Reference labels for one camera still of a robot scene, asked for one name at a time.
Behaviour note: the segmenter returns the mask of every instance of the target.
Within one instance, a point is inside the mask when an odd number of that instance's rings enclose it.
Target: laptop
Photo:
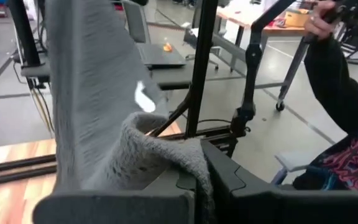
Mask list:
[[[164,44],[136,43],[144,65],[149,68],[177,68],[186,65],[186,60],[172,46],[172,51],[164,51]]]

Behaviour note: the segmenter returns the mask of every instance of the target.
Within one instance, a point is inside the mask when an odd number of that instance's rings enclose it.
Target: chair wheel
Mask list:
[[[276,110],[277,110],[278,112],[281,112],[281,111],[283,111],[284,109],[285,109],[285,104],[284,104],[283,102],[276,104]]]

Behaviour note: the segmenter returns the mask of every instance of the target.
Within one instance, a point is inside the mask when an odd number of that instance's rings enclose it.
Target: black metal frame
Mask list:
[[[198,120],[200,116],[201,101],[203,98],[203,90],[206,79],[206,70],[209,60],[209,50],[212,46],[212,35],[214,30],[214,21],[216,17],[216,8],[218,0],[203,1],[199,38],[197,42],[195,65],[193,69],[193,78],[189,92],[185,100],[170,115],[168,121],[158,129],[154,130],[151,135],[158,136],[165,128],[171,125],[183,112],[188,110],[188,121],[185,133],[164,136],[163,139],[176,140],[193,138],[196,136],[204,136],[204,139],[213,143],[220,150],[226,151],[229,157],[232,156],[234,148],[237,144],[237,138],[246,135],[246,124],[252,120],[255,115],[254,90],[257,69],[262,57],[260,49],[260,39],[263,28],[275,19],[282,11],[284,11],[295,0],[279,0],[262,16],[260,16],[251,26],[250,45],[246,50],[247,61],[247,78],[244,98],[240,108],[236,109],[230,126],[222,126],[218,128],[210,128],[197,131]],[[27,14],[25,13],[24,3],[21,0],[9,0],[9,6],[12,17],[16,25],[19,39],[24,49],[24,57],[26,61],[25,67],[36,67],[41,65],[35,41],[28,23]],[[55,162],[55,155],[36,157],[33,159],[25,159],[15,162],[5,162],[0,164],[0,171],[16,169],[18,167],[34,166]],[[18,172],[0,176],[0,183],[12,180],[25,179],[38,175],[50,174],[56,172],[56,165],[43,167],[39,169]]]

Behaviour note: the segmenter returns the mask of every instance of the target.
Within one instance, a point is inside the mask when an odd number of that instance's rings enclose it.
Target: gray floor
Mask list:
[[[191,10],[183,6],[174,5],[170,0],[150,2],[151,9],[146,14],[153,18],[154,13],[154,22],[159,18],[165,18],[155,10],[156,8],[177,24],[189,20]],[[183,31],[150,26],[150,33],[154,42],[169,42],[183,56],[194,52],[188,45],[183,45]],[[50,138],[29,97],[27,87],[17,81],[12,64],[5,63],[15,49],[13,36],[10,19],[0,19],[0,68],[6,64],[6,69],[0,74],[0,146]],[[271,40],[262,59],[258,82],[282,80],[298,42],[299,40],[294,38]],[[241,103],[245,80],[235,72],[230,73],[229,68],[217,58],[211,56],[211,59],[219,63],[219,71],[215,72],[212,65],[208,67],[208,81],[204,88],[200,119],[230,120],[234,109]],[[352,77],[358,80],[358,65],[349,67]],[[190,62],[183,70],[169,74],[156,73],[155,79],[189,80],[192,70],[193,62]],[[333,123],[315,100],[303,65],[299,68],[285,100],[287,109],[281,113],[275,111],[275,97],[278,91],[279,88],[271,88],[255,92],[257,114],[254,120],[249,122],[252,131],[245,138],[239,139],[234,153],[235,161],[267,181],[271,180],[280,168],[273,157],[277,152],[322,151],[344,137],[343,131]],[[184,99],[186,90],[167,94],[170,97],[170,109],[174,110]],[[178,119],[178,124],[184,129],[185,119]],[[220,124],[203,123],[200,128]],[[286,181],[290,182],[295,175],[291,175]]]

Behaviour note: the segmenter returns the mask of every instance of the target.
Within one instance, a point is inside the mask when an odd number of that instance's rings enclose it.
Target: fuzzy gray towel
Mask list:
[[[108,0],[47,1],[58,172],[54,192],[143,189],[170,163],[201,183],[213,211],[200,141],[168,142],[145,133],[166,121],[163,93]],[[142,112],[135,89],[155,103]]]

